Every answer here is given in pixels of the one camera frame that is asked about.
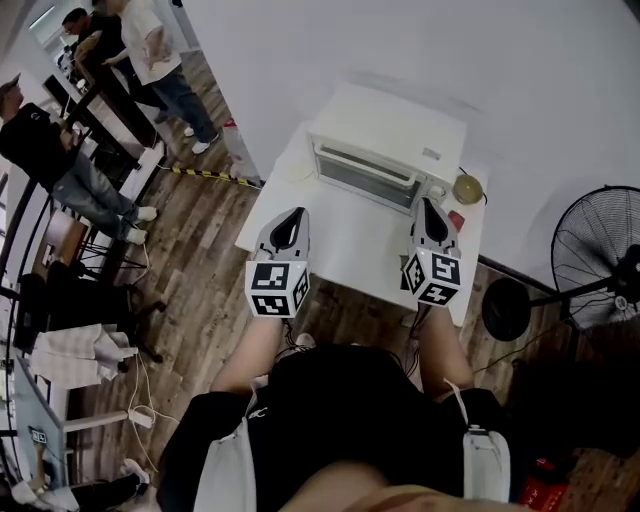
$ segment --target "office chair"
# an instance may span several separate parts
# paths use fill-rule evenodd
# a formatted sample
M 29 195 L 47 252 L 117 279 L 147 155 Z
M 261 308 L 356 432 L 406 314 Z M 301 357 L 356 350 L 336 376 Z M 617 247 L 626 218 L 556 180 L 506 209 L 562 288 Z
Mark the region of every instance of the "office chair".
M 38 274 L 20 278 L 20 299 L 13 345 L 27 353 L 33 351 L 38 333 L 83 327 L 93 324 L 116 324 L 127 334 L 129 343 L 147 354 L 152 361 L 162 363 L 155 353 L 140 340 L 138 328 L 154 311 L 163 312 L 166 305 L 156 301 L 139 312 L 132 308 L 132 297 L 140 293 L 132 285 L 113 286 L 81 279 L 82 263 L 71 268 L 53 262 L 47 280 Z

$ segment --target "standing fan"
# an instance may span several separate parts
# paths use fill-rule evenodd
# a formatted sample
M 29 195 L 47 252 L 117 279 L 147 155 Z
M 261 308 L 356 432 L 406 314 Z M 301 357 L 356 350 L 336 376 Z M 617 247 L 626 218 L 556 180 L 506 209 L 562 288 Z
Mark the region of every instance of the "standing fan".
M 640 190 L 604 187 L 581 197 L 564 213 L 551 244 L 558 293 L 529 300 L 512 279 L 493 283 L 482 302 L 489 333 L 501 341 L 521 336 L 531 308 L 562 302 L 575 325 L 629 320 L 640 313 Z

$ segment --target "cap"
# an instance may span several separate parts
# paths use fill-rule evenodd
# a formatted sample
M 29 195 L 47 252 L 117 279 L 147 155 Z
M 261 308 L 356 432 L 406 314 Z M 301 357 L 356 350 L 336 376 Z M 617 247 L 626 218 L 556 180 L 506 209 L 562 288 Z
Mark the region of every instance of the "cap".
M 18 73 L 13 80 L 0 85 L 0 112 L 2 112 L 2 106 L 4 104 L 5 95 L 13 89 L 16 85 L 18 85 L 18 80 L 20 80 L 20 73 Z

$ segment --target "white t-shirt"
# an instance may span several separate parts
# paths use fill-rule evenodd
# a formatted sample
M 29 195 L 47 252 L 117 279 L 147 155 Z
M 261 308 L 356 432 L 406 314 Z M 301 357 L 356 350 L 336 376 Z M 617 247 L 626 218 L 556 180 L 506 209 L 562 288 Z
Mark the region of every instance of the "white t-shirt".
M 151 0 L 131 0 L 120 14 L 120 18 L 122 41 L 129 51 L 131 64 L 142 85 L 157 82 L 181 64 L 180 55 L 176 52 L 165 27 L 164 45 L 169 58 L 166 62 L 156 62 L 149 69 L 149 47 L 146 39 L 151 31 L 163 26 Z

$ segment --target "toaster door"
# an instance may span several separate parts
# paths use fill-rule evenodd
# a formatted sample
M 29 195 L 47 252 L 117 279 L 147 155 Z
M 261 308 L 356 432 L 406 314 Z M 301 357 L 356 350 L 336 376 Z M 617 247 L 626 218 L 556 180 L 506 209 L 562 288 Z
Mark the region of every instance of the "toaster door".
M 390 169 L 325 146 L 316 148 L 315 157 L 320 179 L 404 213 L 410 213 L 426 180 L 420 173 Z

